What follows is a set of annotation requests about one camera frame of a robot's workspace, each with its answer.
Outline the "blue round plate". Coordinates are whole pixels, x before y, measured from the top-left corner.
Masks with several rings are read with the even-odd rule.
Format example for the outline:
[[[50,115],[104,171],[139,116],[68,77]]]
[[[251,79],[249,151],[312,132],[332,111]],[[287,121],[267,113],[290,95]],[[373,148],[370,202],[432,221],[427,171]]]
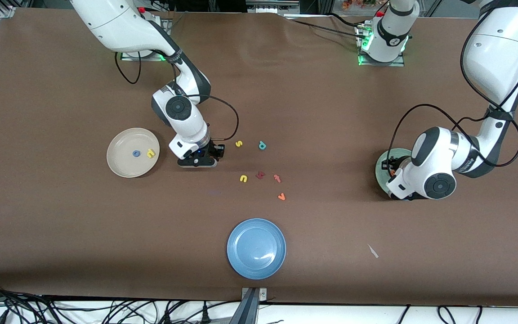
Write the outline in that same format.
[[[242,277],[263,280],[275,275],[286,258],[281,229],[266,219],[247,219],[230,233],[226,252],[232,268]]]

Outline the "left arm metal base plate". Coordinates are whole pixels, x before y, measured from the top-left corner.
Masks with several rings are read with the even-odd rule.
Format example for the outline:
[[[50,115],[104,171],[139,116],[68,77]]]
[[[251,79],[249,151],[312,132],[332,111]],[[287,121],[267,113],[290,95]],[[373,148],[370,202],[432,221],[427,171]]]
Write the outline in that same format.
[[[354,28],[355,35],[359,37],[357,40],[357,60],[358,65],[368,66],[390,66],[403,67],[403,51],[409,39],[408,35],[403,37],[391,37],[387,35],[385,38],[380,33],[376,34],[376,29],[371,21],[365,21]]]

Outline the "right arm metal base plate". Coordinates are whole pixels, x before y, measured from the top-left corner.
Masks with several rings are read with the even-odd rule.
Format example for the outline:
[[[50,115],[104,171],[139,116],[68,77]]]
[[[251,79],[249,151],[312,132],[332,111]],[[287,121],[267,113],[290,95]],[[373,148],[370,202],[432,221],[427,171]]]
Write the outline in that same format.
[[[162,19],[156,16],[152,21],[162,27],[170,35],[171,27],[173,26],[173,19]],[[122,61],[139,61],[139,59],[151,62],[165,60],[161,54],[157,54],[152,50],[142,50],[137,53],[120,53],[120,60]]]

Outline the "white power strip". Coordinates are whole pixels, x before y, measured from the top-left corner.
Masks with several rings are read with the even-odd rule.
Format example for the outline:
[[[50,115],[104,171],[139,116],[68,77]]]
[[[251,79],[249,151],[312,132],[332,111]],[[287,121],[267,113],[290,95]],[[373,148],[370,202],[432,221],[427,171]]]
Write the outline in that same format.
[[[248,13],[300,14],[299,0],[245,0]]]

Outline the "green round plate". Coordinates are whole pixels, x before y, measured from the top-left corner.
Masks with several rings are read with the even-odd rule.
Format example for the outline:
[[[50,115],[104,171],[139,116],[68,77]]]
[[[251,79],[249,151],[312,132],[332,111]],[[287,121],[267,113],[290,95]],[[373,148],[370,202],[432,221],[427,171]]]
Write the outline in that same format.
[[[380,155],[378,158],[376,164],[375,164],[375,177],[380,185],[380,188],[385,192],[387,196],[387,191],[389,190],[386,186],[387,182],[391,179],[390,176],[390,170],[389,170],[389,164],[384,165],[383,160],[389,159],[389,158],[400,158],[401,156],[411,156],[411,150],[408,149],[402,149],[402,148],[395,148],[390,149],[389,151],[385,151]]]

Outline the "orange flower decoration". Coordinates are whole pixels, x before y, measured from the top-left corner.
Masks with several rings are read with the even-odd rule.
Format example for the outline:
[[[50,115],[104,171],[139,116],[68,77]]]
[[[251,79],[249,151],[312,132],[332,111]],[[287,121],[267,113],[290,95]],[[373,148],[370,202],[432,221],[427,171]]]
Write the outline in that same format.
[[[360,10],[373,8],[380,0],[343,0],[341,6],[343,10]]]

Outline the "brown paper table cover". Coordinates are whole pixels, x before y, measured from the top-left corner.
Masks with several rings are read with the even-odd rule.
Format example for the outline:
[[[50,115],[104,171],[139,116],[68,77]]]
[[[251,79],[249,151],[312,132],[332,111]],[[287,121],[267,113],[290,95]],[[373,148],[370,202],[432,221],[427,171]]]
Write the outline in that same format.
[[[183,15],[173,39],[240,117],[216,167],[187,169],[151,107],[173,77],[166,62],[128,84],[74,10],[17,9],[0,23],[0,287],[235,300],[263,286],[276,303],[518,306],[518,159],[458,175],[440,201],[390,200],[375,179],[414,105],[484,114],[459,67],[474,25],[417,20],[405,66],[374,67],[358,66],[346,36],[273,13]],[[122,178],[106,153],[130,128],[154,133],[160,156]],[[226,252],[255,218],[286,239],[282,267],[263,280],[239,275]]]

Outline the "beige round plate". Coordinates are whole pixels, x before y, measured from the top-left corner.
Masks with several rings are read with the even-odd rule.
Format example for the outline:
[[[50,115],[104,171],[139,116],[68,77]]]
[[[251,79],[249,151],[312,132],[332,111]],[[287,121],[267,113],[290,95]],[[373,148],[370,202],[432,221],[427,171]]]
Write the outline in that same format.
[[[147,157],[147,150],[156,152],[154,158]],[[140,150],[141,156],[132,152]],[[117,134],[107,148],[107,165],[114,174],[122,178],[137,178],[148,173],[160,156],[160,142],[151,131],[144,128],[130,128]]]

